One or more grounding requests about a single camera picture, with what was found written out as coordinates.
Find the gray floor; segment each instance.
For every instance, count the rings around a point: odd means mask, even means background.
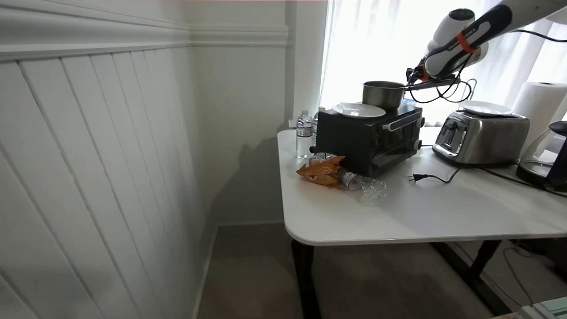
[[[284,224],[222,226],[199,319],[302,316],[290,242]],[[463,254],[474,254],[479,244],[463,246]],[[509,254],[538,299],[567,295],[567,285],[546,263]],[[490,279],[527,302],[502,253],[488,269]],[[429,244],[318,247],[314,276],[325,319],[491,316]]]

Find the table leg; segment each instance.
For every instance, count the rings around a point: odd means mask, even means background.
[[[302,295],[304,319],[320,319],[321,311],[320,311],[318,290],[313,276],[314,246],[307,246],[300,240],[293,240],[291,249],[297,263],[297,277],[298,277],[298,286]]]
[[[500,299],[500,295],[481,277],[486,263],[499,249],[500,240],[484,240],[477,258],[468,265],[449,244],[435,242],[438,253],[454,267],[454,270],[468,283],[470,288],[483,299],[483,302],[495,313],[509,313],[511,308]]]

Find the chair rail molding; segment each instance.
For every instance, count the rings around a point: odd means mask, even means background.
[[[38,0],[0,1],[0,59],[288,40],[286,24],[190,24]]]

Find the silver toaster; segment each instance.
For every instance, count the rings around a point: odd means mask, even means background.
[[[530,120],[520,114],[454,111],[447,116],[433,150],[463,166],[499,166],[518,160]]]

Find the silver pot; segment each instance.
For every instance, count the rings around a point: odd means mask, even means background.
[[[406,93],[406,86],[398,81],[367,81],[362,102],[364,104],[375,104],[380,107],[398,109],[403,102],[403,97]]]

